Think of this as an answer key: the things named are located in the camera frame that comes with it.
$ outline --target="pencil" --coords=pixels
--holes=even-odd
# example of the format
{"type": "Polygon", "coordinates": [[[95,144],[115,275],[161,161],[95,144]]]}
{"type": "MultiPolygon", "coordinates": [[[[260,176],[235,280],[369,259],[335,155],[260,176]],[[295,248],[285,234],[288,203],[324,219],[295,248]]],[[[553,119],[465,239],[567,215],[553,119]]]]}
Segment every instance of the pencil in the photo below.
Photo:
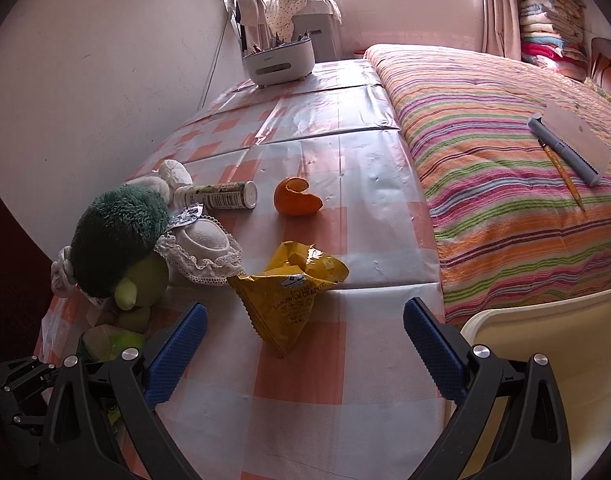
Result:
{"type": "Polygon", "coordinates": [[[579,204],[579,207],[581,208],[581,210],[585,212],[585,208],[583,207],[583,202],[581,202],[581,195],[579,194],[579,190],[574,185],[574,182],[570,179],[570,177],[568,176],[568,173],[565,171],[565,169],[559,162],[559,158],[552,151],[552,149],[546,143],[543,142],[543,139],[541,139],[541,137],[538,137],[538,139],[539,139],[539,145],[543,148],[545,154],[552,161],[552,163],[554,164],[554,167],[557,169],[557,171],[561,175],[561,178],[565,182],[565,185],[570,190],[570,193],[572,193],[573,199],[575,199],[576,203],[579,204]]]}

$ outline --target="beige curtain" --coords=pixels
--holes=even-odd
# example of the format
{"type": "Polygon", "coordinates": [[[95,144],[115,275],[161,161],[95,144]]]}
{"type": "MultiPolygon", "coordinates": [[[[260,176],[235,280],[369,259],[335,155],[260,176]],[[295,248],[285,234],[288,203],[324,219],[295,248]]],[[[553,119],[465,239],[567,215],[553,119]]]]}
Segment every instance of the beige curtain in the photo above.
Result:
{"type": "Polygon", "coordinates": [[[483,52],[521,59],[517,0],[483,0],[483,52]]]}
{"type": "Polygon", "coordinates": [[[246,30],[248,50],[244,54],[254,52],[253,45],[264,50],[270,47],[270,30],[266,23],[265,4],[263,0],[236,0],[241,12],[241,24],[246,30]]]}

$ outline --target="checkered tablecloth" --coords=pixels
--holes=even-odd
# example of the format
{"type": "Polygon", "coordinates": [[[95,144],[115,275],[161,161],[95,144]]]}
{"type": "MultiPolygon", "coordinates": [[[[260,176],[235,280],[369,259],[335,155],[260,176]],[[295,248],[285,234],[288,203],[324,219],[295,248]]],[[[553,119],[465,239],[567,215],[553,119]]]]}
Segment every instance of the checkered tablecloth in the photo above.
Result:
{"type": "MultiPolygon", "coordinates": [[[[339,257],[348,279],[316,298],[293,352],[278,359],[228,286],[178,276],[151,330],[191,301],[208,309],[208,334],[169,402],[157,412],[204,480],[408,478],[441,432],[444,401],[408,339],[404,303],[420,296],[442,319],[439,262],[429,213],[396,118],[364,60],[317,65],[304,82],[221,95],[172,134],[135,175],[164,158],[195,183],[253,180],[254,210],[217,218],[260,272],[282,240],[339,257]],[[323,208],[286,218],[272,203],[287,176],[303,176],[323,208]]],[[[86,329],[80,295],[54,300],[38,342],[60,364],[86,329]]],[[[146,476],[127,436],[132,469],[146,476]]]]}

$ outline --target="plastic bag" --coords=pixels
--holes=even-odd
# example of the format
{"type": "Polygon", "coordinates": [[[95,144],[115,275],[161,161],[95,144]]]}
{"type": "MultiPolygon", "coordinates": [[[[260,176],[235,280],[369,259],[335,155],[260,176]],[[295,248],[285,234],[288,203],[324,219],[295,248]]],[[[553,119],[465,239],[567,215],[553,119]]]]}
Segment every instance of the plastic bag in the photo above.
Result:
{"type": "Polygon", "coordinates": [[[259,336],[285,357],[310,319],[314,295],[348,274],[342,261],[314,246],[283,242],[264,272],[235,276],[228,282],[244,302],[259,336]]]}

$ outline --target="white cloth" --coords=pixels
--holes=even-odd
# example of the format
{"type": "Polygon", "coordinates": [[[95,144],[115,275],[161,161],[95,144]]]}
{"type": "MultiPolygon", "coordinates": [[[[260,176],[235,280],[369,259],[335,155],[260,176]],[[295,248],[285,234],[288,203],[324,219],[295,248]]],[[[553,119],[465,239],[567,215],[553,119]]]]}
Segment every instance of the white cloth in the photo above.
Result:
{"type": "MultiPolygon", "coordinates": [[[[292,16],[306,8],[309,0],[265,0],[266,19],[272,33],[279,35],[281,41],[292,41],[295,25],[292,16]]],[[[335,19],[341,23],[341,11],[334,0],[323,0],[330,7],[335,19]]]]}
{"type": "Polygon", "coordinates": [[[57,261],[50,266],[50,288],[59,298],[69,298],[76,290],[74,271],[68,258],[70,246],[61,249],[57,261]]]}
{"type": "Polygon", "coordinates": [[[174,194],[181,186],[192,186],[192,177],[182,163],[172,158],[166,158],[158,170],[159,178],[166,181],[174,194]]]}

